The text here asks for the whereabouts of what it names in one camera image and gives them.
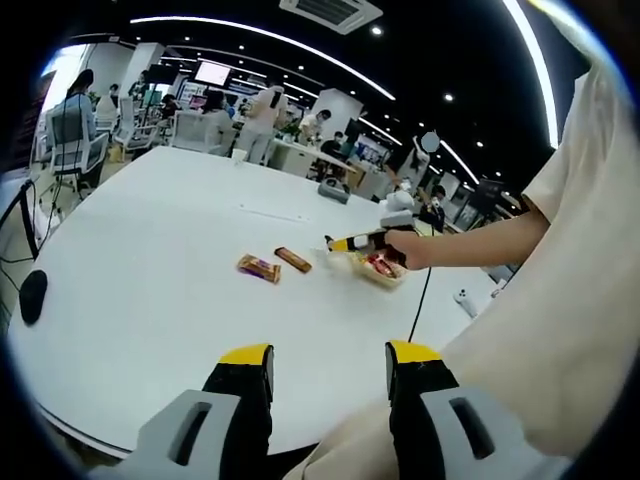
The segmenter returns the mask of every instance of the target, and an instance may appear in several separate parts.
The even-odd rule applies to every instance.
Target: black ceiling
[[[502,0],[406,2],[373,0],[384,15],[374,23],[384,30],[374,37],[362,27],[343,36],[278,7],[278,0],[155,0],[116,4],[99,11],[78,33],[113,32],[132,43],[158,41],[165,45],[203,47],[230,52],[203,56],[264,74],[284,73],[242,55],[297,71],[345,92],[354,90],[365,104],[366,118],[405,145],[412,135],[435,128],[480,177],[501,180],[522,189],[552,153],[544,102],[529,51]],[[551,22],[523,0],[554,89],[556,111],[564,123],[573,81],[587,65],[560,36]],[[129,25],[132,18],[158,15],[200,16],[238,22],[292,38],[325,52],[390,91],[388,100],[361,80],[300,48],[236,28],[194,23],[159,22]],[[177,48],[195,58],[190,50]],[[291,83],[311,92],[321,89],[302,77]],[[445,93],[454,102],[443,99]],[[481,141],[484,148],[478,148]],[[441,149],[434,165],[460,168]]]

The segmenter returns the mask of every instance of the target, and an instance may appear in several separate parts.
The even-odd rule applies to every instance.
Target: air conditioner vent
[[[366,0],[280,0],[280,8],[346,35],[382,15]]]

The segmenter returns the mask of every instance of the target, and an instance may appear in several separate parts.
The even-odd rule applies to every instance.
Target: black computer mouse
[[[47,274],[42,270],[31,272],[20,287],[20,312],[24,323],[31,326],[40,318],[44,294],[47,292]]]

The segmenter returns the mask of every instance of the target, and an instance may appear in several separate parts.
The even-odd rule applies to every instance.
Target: round table
[[[378,205],[341,205],[282,172],[158,147],[100,186],[60,226],[34,269],[49,278],[40,320],[19,307],[16,365],[47,419],[117,457],[141,425],[199,390],[227,351],[275,347],[270,453],[317,442],[385,398],[384,344],[406,339],[425,272],[396,291],[320,253],[325,234],[375,229]],[[273,255],[286,246],[304,275]],[[282,264],[278,285],[242,274],[245,253]],[[440,349],[468,324],[452,299],[493,282],[480,269],[435,269],[414,341]]]

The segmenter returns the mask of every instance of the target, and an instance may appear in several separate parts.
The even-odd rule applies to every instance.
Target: candy bar wrapper
[[[285,247],[276,248],[275,252],[273,253],[288,264],[293,265],[302,273],[307,273],[309,270],[311,270],[311,264],[309,262],[299,257],[291,250],[286,249]]]
[[[280,265],[271,265],[253,255],[245,255],[238,262],[238,270],[277,284],[280,281]]]

